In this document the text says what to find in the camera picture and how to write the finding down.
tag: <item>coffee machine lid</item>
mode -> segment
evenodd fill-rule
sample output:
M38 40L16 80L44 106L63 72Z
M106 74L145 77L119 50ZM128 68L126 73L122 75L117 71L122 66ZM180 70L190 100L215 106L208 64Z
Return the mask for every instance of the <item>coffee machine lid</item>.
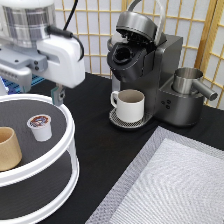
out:
M122 35L127 33L138 34L145 37L148 41L153 41L155 46L158 46L161 42L165 41L165 35L162 33L165 22L163 6L160 0L156 0L160 7L160 21L157 27L147 16L133 12L133 9L140 1L141 0L134 0L129 5L128 10L121 13L116 30Z

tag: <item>white mesh mat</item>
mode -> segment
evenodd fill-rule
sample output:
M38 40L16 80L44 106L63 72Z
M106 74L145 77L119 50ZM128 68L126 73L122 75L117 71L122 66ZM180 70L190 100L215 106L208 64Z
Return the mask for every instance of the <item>white mesh mat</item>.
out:
M224 160L224 153L222 151L158 127L136 158L115 183L114 187L98 206L96 211L92 214L89 220L87 220L87 224L109 223L112 215L115 213L124 197L129 192L132 185L135 183L165 138Z
M224 221L224 161L165 139L110 224Z

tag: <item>metal canister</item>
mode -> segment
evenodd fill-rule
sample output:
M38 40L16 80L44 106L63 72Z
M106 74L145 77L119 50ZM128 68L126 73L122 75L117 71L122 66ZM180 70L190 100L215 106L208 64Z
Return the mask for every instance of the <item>metal canister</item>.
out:
M200 80L203 72L196 68L179 68L175 71L173 89L181 94L192 94L197 90L209 100L215 100L218 96L216 92L204 85Z

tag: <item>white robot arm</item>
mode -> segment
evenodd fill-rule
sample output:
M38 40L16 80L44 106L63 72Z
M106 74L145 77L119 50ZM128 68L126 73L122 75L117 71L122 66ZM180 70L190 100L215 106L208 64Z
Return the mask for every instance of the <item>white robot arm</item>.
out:
M66 38L48 32L56 25L54 0L0 0L0 17L0 39L10 41L0 50L0 76L19 84L22 92L30 90L32 74L53 81L57 83L53 103L61 105L64 88L79 85L85 79L85 67L84 60L79 60L80 42L73 35Z

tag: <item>round tray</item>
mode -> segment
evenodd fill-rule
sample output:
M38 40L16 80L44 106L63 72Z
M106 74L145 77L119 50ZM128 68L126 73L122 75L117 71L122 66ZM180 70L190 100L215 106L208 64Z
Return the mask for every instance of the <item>round tray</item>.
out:
M52 117L53 136L40 143L26 125L37 114ZM0 172L0 187L25 180L49 167L69 148L74 138L75 125L64 105L55 107L52 99L35 94L15 94L0 97L0 126L12 127L17 135L23 158L12 170Z
M52 118L46 142L37 142L26 125L37 114ZM0 126L15 130L23 155L17 167L0 172L0 224L37 223L61 207L76 186L73 118L64 105L31 94L0 97L0 115Z

